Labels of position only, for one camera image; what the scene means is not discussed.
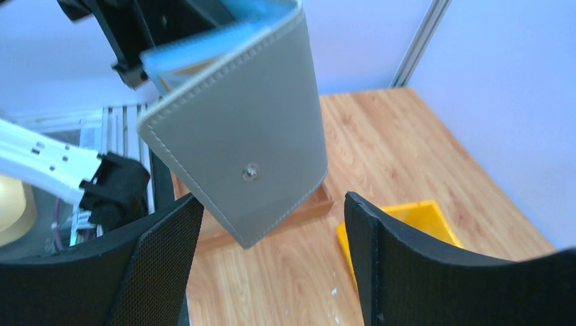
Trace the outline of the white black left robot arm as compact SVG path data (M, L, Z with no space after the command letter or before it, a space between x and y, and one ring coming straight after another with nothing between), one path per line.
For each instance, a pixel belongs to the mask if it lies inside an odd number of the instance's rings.
M93 16L113 50L113 69L130 88L150 78L142 53L234 22L222 1L60 1L71 21ZM138 161L100 154L1 122L1 174L93 212L115 229L142 216L150 175Z

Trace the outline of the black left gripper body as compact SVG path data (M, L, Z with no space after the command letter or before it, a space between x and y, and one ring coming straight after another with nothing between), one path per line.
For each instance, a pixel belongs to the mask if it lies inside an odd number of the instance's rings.
M147 81L142 52L236 20L223 1L58 0L73 22L94 16L113 50L112 66L129 88Z

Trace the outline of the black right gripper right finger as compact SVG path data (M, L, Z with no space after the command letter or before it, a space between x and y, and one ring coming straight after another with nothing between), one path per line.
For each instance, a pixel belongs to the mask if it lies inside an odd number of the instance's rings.
M575 250L524 261L474 253L355 192L344 222L365 325L574 325Z

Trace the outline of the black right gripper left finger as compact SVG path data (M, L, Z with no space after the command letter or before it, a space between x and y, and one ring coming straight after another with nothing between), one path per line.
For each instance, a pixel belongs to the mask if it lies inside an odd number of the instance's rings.
M203 212L186 195L53 255L2 261L1 324L180 324Z

